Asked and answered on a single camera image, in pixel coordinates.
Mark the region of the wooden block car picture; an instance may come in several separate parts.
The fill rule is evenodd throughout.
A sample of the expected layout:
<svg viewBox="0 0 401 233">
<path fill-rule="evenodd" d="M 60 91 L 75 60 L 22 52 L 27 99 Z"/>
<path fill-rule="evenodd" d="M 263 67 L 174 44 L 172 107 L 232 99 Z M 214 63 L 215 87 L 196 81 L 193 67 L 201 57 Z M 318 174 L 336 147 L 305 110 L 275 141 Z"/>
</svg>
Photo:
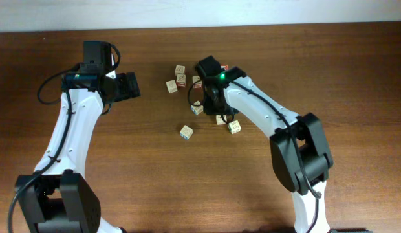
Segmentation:
<svg viewBox="0 0 401 233">
<path fill-rule="evenodd" d="M 216 115 L 216 123 L 217 125 L 224 125 L 227 124 L 227 117 L 226 115 Z"/>
</svg>

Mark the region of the wooden block blue side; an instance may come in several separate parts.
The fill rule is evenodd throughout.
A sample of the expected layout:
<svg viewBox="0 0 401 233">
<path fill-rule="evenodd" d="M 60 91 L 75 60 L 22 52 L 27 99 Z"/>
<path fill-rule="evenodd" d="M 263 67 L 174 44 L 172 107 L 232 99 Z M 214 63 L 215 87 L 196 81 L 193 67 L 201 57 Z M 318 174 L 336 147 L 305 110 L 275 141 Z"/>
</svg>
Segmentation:
<svg viewBox="0 0 401 233">
<path fill-rule="evenodd" d="M 203 109 L 204 107 L 199 101 L 196 101 L 194 104 L 191 105 L 191 110 L 195 115 L 199 115 L 200 113 L 202 113 Z"/>
<path fill-rule="evenodd" d="M 186 140 L 189 140 L 192 134 L 193 130 L 187 125 L 184 125 L 180 130 L 180 136 Z"/>
</svg>

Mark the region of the wooden block green letter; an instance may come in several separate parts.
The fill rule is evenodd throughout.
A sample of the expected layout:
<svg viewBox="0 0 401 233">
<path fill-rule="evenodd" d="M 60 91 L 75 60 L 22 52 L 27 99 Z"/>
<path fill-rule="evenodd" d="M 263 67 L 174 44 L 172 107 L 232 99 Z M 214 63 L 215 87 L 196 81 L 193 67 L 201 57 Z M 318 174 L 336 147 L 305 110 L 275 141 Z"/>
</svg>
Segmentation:
<svg viewBox="0 0 401 233">
<path fill-rule="evenodd" d="M 238 120 L 234 120 L 228 124 L 228 129 L 231 134 L 235 134 L 235 133 L 240 132 L 241 125 Z"/>
</svg>

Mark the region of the wooden block blue side front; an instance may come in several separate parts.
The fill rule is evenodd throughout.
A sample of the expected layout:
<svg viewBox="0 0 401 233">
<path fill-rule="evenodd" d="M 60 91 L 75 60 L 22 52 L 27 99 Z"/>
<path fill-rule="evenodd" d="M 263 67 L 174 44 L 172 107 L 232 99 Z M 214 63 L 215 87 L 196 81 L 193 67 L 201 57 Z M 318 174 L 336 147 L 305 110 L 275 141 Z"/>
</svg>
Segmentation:
<svg viewBox="0 0 401 233">
<path fill-rule="evenodd" d="M 189 140 L 192 134 L 193 130 L 187 125 L 184 125 L 180 130 L 180 136 L 186 140 Z"/>
</svg>

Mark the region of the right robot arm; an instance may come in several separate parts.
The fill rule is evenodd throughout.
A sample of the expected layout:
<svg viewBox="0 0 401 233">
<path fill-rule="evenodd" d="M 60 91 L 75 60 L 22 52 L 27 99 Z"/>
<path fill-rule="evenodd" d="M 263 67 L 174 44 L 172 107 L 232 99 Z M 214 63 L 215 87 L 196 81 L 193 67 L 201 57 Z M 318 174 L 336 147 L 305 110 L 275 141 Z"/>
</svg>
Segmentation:
<svg viewBox="0 0 401 233">
<path fill-rule="evenodd" d="M 224 69 L 208 56 L 195 66 L 203 83 L 201 105 L 208 115 L 245 115 L 269 139 L 272 167 L 292 194 L 296 232 L 330 232 L 325 188 L 332 154 L 321 120 L 299 115 L 262 92 L 242 69 Z"/>
</svg>

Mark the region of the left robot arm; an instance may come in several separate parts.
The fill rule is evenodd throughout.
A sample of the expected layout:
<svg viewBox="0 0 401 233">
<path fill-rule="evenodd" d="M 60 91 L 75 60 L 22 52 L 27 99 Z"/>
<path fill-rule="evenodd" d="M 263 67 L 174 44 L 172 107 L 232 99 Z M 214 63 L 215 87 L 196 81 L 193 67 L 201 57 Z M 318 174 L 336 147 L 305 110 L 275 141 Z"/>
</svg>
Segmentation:
<svg viewBox="0 0 401 233">
<path fill-rule="evenodd" d="M 33 174 L 17 178 L 7 216 L 9 232 L 17 205 L 31 232 L 124 232 L 102 218 L 100 201 L 85 180 L 97 120 L 113 103 L 140 96 L 133 72 L 116 74 L 120 59 L 115 45 L 86 41 L 83 61 L 56 74 L 62 90 L 58 120 Z"/>
</svg>

